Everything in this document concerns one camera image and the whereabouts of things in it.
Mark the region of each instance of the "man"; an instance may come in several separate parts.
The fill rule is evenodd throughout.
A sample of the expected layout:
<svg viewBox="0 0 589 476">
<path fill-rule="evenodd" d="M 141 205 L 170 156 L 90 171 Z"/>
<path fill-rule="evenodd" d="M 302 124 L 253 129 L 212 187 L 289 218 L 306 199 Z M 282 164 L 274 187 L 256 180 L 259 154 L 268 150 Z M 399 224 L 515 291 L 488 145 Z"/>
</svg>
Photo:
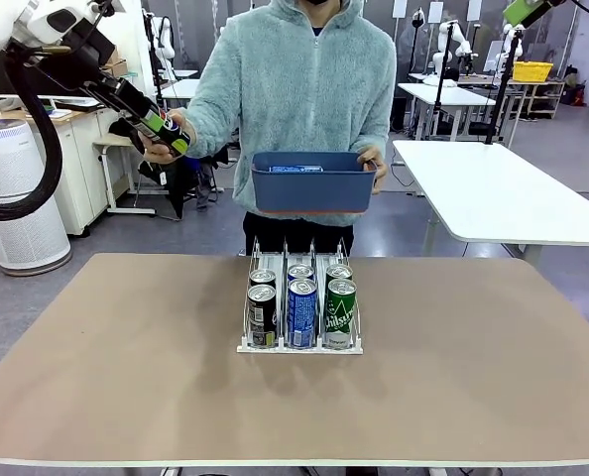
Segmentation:
<svg viewBox="0 0 589 476">
<path fill-rule="evenodd" d="M 188 109 L 172 113 L 188 133 L 188 154 L 216 153 L 240 124 L 242 155 L 234 200 L 244 219 L 246 252 L 255 237 L 263 251 L 332 253 L 342 239 L 349 252 L 357 214 L 263 216 L 255 205 L 255 153 L 360 153 L 378 168 L 374 193 L 387 174 L 383 151 L 396 81 L 390 37 L 360 16 L 363 0 L 272 0 L 229 19 Z M 146 159 L 169 163 L 166 146 L 143 138 Z"/>
</svg>

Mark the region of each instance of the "blue plastic bin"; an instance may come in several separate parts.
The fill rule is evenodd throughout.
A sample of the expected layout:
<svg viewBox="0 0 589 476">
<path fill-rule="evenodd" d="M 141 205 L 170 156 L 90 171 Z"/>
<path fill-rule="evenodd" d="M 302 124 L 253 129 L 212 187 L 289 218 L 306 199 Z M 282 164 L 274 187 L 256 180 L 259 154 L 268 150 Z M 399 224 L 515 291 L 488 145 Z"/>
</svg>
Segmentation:
<svg viewBox="0 0 589 476">
<path fill-rule="evenodd" d="M 363 213 L 376 171 L 350 152 L 264 152 L 253 158 L 257 208 L 264 213 Z M 323 172 L 272 173 L 272 166 L 322 166 Z"/>
</svg>

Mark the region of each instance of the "yellow crate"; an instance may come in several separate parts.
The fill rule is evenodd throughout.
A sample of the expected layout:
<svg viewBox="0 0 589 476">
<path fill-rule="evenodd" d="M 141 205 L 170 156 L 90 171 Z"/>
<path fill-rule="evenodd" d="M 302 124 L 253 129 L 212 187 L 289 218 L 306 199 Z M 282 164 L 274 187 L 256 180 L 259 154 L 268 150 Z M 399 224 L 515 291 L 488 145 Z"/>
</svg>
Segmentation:
<svg viewBox="0 0 589 476">
<path fill-rule="evenodd" d="M 513 70 L 513 80 L 521 82 L 544 82 L 548 79 L 551 62 L 517 61 Z"/>
</svg>

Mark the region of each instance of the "fuzzy teal hoodie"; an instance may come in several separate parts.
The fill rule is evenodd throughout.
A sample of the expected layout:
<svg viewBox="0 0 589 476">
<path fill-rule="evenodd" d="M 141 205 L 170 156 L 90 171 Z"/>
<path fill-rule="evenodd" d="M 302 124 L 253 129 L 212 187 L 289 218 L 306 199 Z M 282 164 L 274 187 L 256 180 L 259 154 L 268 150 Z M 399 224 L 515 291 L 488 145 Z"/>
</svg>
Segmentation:
<svg viewBox="0 0 589 476">
<path fill-rule="evenodd" d="M 396 50 L 359 15 L 362 7 L 363 0 L 343 0 L 318 37 L 297 0 L 272 0 L 229 19 L 185 111 L 197 137 L 188 154 L 215 154 L 239 119 L 233 198 L 246 210 L 261 214 L 251 176 L 258 152 L 360 152 L 374 145 L 385 153 Z M 300 218 L 348 226 L 358 216 Z"/>
</svg>

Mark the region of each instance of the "can dispenser rack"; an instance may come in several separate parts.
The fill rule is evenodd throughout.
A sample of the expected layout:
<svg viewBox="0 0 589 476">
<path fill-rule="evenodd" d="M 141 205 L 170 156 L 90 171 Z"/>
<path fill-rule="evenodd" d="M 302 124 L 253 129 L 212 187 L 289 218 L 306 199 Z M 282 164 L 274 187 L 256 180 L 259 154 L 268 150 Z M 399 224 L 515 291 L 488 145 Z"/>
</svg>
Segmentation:
<svg viewBox="0 0 589 476">
<path fill-rule="evenodd" d="M 240 353 L 268 353 L 268 354 L 355 354 L 363 353 L 361 341 L 361 313 L 357 298 L 354 304 L 354 317 L 351 323 L 350 344 L 346 349 L 333 349 L 323 346 L 325 326 L 323 321 L 325 303 L 325 272 L 328 267 L 341 264 L 349 266 L 347 255 L 344 252 L 343 244 L 339 244 L 336 254 L 317 254 L 314 251 L 314 244 L 310 247 L 309 254 L 291 254 L 288 245 L 285 245 L 283 253 L 262 253 L 259 243 L 255 243 L 251 265 L 249 269 L 249 280 L 246 288 L 246 299 L 244 304 L 244 327 L 242 331 L 242 342 L 237 347 Z M 316 299 L 316 339 L 314 345 L 308 348 L 290 347 L 290 333 L 288 330 L 288 268 L 295 264 L 306 264 L 314 269 L 314 282 L 317 287 Z M 256 347 L 253 345 L 251 325 L 248 307 L 248 290 L 250 289 L 250 274 L 258 269 L 268 269 L 277 277 L 277 342 L 273 347 Z"/>
</svg>

